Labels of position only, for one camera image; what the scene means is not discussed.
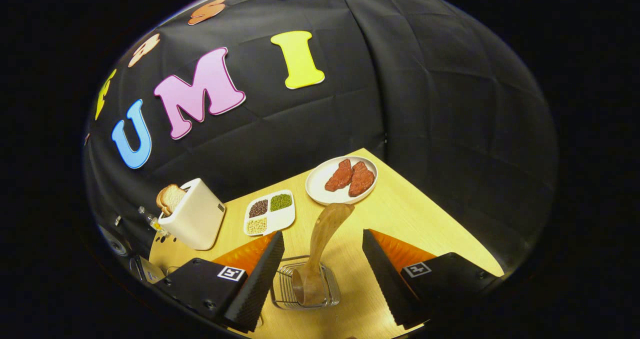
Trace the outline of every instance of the yellow letter i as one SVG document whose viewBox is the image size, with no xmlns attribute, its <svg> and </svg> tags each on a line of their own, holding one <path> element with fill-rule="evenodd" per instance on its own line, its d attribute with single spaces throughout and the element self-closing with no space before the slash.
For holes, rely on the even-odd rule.
<svg viewBox="0 0 640 339">
<path fill-rule="evenodd" d="M 325 80 L 325 73 L 318 70 L 314 64 L 309 50 L 309 39 L 311 33 L 302 30 L 287 31 L 271 37 L 271 42 L 282 49 L 288 70 L 284 85 L 289 89 L 313 86 Z"/>
</svg>

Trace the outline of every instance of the small glass bottle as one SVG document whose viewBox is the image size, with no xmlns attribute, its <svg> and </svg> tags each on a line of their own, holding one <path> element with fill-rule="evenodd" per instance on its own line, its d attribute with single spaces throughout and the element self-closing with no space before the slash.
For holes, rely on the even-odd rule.
<svg viewBox="0 0 640 339">
<path fill-rule="evenodd" d="M 169 235 L 169 232 L 163 229 L 163 227 L 160 226 L 160 223 L 158 223 L 158 218 L 151 213 L 147 213 L 147 210 L 144 206 L 138 207 L 137 212 L 144 217 L 146 222 L 149 224 L 149 227 L 155 229 L 156 232 L 160 233 L 160 237 L 166 237 L 167 235 Z"/>
</svg>

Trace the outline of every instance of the metal dish rack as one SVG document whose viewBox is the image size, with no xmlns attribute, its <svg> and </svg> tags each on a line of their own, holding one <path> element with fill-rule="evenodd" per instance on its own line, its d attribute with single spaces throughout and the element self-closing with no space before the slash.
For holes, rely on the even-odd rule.
<svg viewBox="0 0 640 339">
<path fill-rule="evenodd" d="M 340 289 L 333 271 L 320 263 L 322 272 L 322 286 L 324 287 L 324 302 L 313 306 L 304 306 L 296 300 L 291 283 L 291 276 L 296 267 L 304 265 L 309 255 L 287 257 L 281 260 L 280 268 L 273 277 L 270 295 L 271 302 L 279 309 L 284 310 L 313 310 L 333 307 L 340 303 Z"/>
</svg>

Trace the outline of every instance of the white divided tray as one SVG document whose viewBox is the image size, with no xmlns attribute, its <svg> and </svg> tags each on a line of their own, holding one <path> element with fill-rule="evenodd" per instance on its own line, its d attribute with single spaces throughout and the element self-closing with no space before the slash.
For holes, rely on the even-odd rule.
<svg viewBox="0 0 640 339">
<path fill-rule="evenodd" d="M 291 205 L 288 207 L 283 207 L 282 209 L 272 211 L 272 198 L 281 194 L 287 194 L 291 197 Z M 249 212 L 251 211 L 251 207 L 254 206 L 257 202 L 261 200 L 267 200 L 267 212 L 264 214 L 256 215 L 252 218 L 249 218 Z M 247 224 L 250 221 L 255 219 L 267 219 L 267 229 L 263 232 L 256 232 L 254 234 L 249 234 L 247 232 Z M 296 203 L 293 198 L 293 193 L 289 189 L 284 189 L 280 191 L 275 191 L 274 193 L 270 193 L 269 195 L 265 195 L 263 197 L 256 198 L 252 200 L 246 207 L 246 213 L 244 214 L 244 224 L 242 225 L 242 230 L 244 230 L 244 234 L 247 235 L 265 235 L 276 230 L 284 229 L 290 225 L 292 225 L 294 219 L 296 218 Z"/>
</svg>

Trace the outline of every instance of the meat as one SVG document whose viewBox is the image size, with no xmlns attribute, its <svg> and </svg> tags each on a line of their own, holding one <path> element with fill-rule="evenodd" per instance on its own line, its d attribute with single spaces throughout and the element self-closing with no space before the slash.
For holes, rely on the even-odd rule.
<svg viewBox="0 0 640 339">
<path fill-rule="evenodd" d="M 373 185 L 375 175 L 371 170 L 368 170 L 363 161 L 358 161 L 353 166 L 353 178 L 351 179 L 351 186 L 349 187 L 349 196 L 357 197 L 362 193 L 365 193 L 366 189 L 369 189 Z"/>
<path fill-rule="evenodd" d="M 329 181 L 326 182 L 324 189 L 330 192 L 342 189 L 352 182 L 353 175 L 352 161 L 345 159 L 338 164 L 338 170 L 336 170 L 331 178 L 329 178 Z"/>
</svg>

